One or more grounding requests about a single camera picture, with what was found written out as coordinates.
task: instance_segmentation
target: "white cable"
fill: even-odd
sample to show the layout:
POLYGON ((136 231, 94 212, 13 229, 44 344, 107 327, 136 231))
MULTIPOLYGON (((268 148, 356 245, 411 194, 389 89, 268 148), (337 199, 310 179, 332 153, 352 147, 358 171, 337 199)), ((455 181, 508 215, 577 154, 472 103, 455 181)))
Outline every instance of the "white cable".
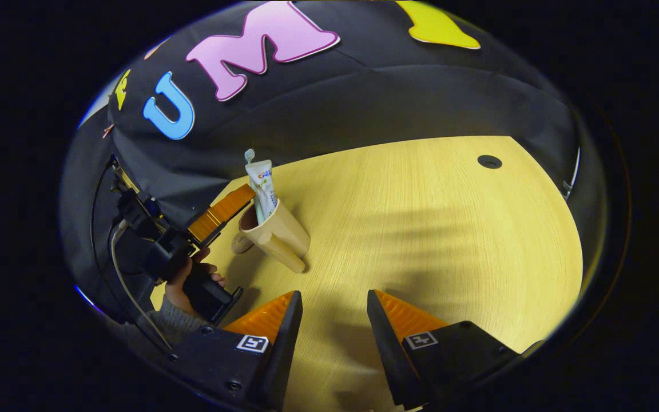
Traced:
POLYGON ((172 345, 169 344, 167 341, 167 338, 164 337, 162 332, 157 328, 156 325, 154 325, 154 322, 149 318, 149 316, 144 313, 144 310, 141 309, 138 303, 136 303, 136 299, 134 299, 133 296, 131 296, 131 292, 129 292, 129 289, 126 287, 126 283, 124 282, 124 277, 121 275, 120 269, 118 269, 118 263, 116 261, 116 242, 120 239, 121 235, 124 234, 126 231, 126 227, 128 227, 129 224, 125 220, 121 221, 118 224, 118 229, 113 233, 113 237, 110 238, 110 255, 113 258, 113 268, 116 269, 116 274, 118 275, 118 279, 121 281, 121 287, 124 288, 124 291, 126 292, 127 295, 129 295, 129 298, 131 299, 131 302, 134 303, 134 306, 139 310, 139 313, 141 313, 141 316, 144 316, 147 322, 149 322, 150 325, 152 325, 152 328, 154 328, 154 331, 157 332, 160 338, 164 341, 164 343, 167 345, 167 347, 172 350, 172 345))

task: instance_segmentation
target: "toothpaste tube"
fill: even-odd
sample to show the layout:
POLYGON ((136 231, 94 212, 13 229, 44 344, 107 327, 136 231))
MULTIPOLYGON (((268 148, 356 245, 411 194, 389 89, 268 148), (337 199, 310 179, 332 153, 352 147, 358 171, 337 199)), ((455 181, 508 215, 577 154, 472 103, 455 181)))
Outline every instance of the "toothpaste tube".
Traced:
POLYGON ((264 212, 264 218, 274 213, 278 204, 276 193, 274 193, 274 181, 271 177, 271 161, 260 161, 245 165, 245 171, 248 177, 256 186, 256 197, 259 198, 261 209, 264 212))

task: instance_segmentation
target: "pink letter m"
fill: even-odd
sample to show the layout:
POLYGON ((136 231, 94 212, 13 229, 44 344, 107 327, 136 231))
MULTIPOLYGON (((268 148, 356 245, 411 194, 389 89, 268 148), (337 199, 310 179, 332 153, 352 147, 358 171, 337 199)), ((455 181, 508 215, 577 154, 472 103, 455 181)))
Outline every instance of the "pink letter m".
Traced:
POLYGON ((265 73, 264 37, 276 47, 274 60, 279 63, 322 52, 340 41, 337 33, 321 30, 291 2, 266 2, 245 16, 243 35, 210 36, 196 45, 186 60, 197 60, 217 87, 215 97, 227 101, 246 86, 248 79, 233 74, 225 63, 265 73))

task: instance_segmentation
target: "beige cup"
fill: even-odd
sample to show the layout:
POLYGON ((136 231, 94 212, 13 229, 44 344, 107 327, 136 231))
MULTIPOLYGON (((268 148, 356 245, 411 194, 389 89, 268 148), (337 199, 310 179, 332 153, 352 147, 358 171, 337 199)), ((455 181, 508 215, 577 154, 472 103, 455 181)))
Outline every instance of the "beige cup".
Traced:
POLYGON ((243 212, 238 229, 266 255, 272 256, 295 273, 304 271, 301 260, 309 250, 309 234, 278 199, 276 210, 260 226, 256 206, 243 212))

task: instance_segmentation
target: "screw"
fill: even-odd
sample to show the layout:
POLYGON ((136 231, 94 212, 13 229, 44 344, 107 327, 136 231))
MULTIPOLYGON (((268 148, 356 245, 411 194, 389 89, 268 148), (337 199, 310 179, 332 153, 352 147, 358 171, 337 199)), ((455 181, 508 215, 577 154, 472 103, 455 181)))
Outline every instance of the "screw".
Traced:
POLYGON ((241 385, 241 383, 240 383, 238 380, 236 380, 236 379, 231 379, 231 380, 228 381, 228 383, 226 383, 226 384, 227 384, 228 389, 229 389, 230 391, 237 391, 237 390, 243 388, 243 385, 241 385))

